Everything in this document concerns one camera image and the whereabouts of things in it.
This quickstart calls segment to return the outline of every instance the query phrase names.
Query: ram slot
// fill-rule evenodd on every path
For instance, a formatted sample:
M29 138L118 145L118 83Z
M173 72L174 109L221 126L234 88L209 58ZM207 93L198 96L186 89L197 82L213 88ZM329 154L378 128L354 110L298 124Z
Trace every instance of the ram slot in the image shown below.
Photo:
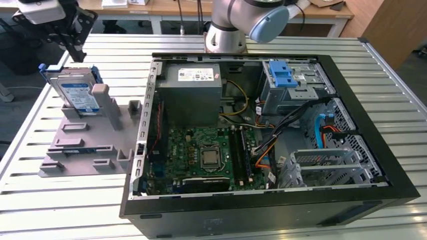
M242 130L235 128L229 131L230 153L233 162L233 173L235 184L243 186L247 182L246 153L245 142L242 139Z
M241 138L243 142L243 164L246 169L246 176L249 182L253 182L253 171L251 171L251 155L250 155L250 147L247 146L246 133L241 128Z

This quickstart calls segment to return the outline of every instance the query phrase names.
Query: motherboard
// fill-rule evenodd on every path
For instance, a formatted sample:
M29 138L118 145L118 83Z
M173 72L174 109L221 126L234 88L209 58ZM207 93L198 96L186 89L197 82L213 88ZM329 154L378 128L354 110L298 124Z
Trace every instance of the motherboard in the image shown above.
M265 189L265 175L255 169L251 128L173 128L167 161L153 166L161 194Z

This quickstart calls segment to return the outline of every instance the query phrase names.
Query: desk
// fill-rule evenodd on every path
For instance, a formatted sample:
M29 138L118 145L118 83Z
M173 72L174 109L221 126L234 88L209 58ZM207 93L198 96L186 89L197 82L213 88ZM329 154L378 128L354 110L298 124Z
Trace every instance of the desk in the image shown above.
M198 21L198 4L194 0L181 0L183 20ZM83 9L95 11L99 14L99 20L147 20L153 24L153 33L162 34L162 21L179 21L181 11L179 4L174 0L150 0L146 6L129 5L129 8L103 9L102 0L79 0ZM211 20L213 4L205 2L203 16L205 20ZM15 0L3 0L0 2L0 17L11 17L17 12ZM342 11L334 11L329 7L319 8L310 5L306 10L306 24L329 24L333 28L329 37L339 37L345 29L346 23L354 18L354 14L345 6ZM303 15L299 14L290 20L293 24L303 23Z
M194 0L181 0L182 13L185 15L185 21L198 21L198 4ZM213 4L210 2L202 3L205 20L211 20ZM346 23L354 18L354 14L350 9L345 6L342 11L331 10L329 7L319 8L315 5L310 5L305 9L306 13L306 24L329 24L333 25L331 30L327 34L331 38L338 38L345 29ZM151 9L151 24L154 34L162 34L162 32L155 31L161 29L161 21L179 21L181 11L179 4L173 0L154 0ZM303 15L299 14L295 18L290 20L291 24L303 23Z
M247 40L250 53L331 55L417 186L421 198L370 214L346 226L249 232L230 240L424 240L427 222L427 110L369 44L355 38L279 37L269 44ZM91 34L85 62L95 64L121 105L143 100L153 52L203 53L202 36ZM70 63L66 54L61 64ZM2 240L145 240L119 218L125 174L38 176L61 126L63 101L47 85L0 161Z

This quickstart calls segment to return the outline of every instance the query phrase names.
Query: slatted aluminum table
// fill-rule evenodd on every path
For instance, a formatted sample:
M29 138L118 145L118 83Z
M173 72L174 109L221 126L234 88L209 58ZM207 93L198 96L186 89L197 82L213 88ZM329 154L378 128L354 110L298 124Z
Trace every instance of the slatted aluminum table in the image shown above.
M422 197L346 226L209 238L427 239L427 109L370 44L355 38L281 37L269 44L249 40L247 47L250 53L333 56ZM143 100L154 52L202 53L203 49L201 36L93 34L85 45L85 65L98 66L111 96L126 104ZM61 64L83 65L71 63L67 54ZM119 218L125 174L38 176L61 125L62 104L47 85L0 162L0 239L145 239Z

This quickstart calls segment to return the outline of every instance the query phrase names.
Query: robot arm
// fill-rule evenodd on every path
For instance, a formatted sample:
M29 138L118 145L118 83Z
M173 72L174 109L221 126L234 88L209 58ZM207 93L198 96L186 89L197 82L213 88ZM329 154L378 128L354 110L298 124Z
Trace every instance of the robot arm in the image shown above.
M86 58L83 44L98 14L83 10L77 0L18 0L19 11L13 20L49 43L67 50L73 60Z
M282 33L289 20L285 0L215 0L206 49L213 53L242 53L246 35L267 43Z

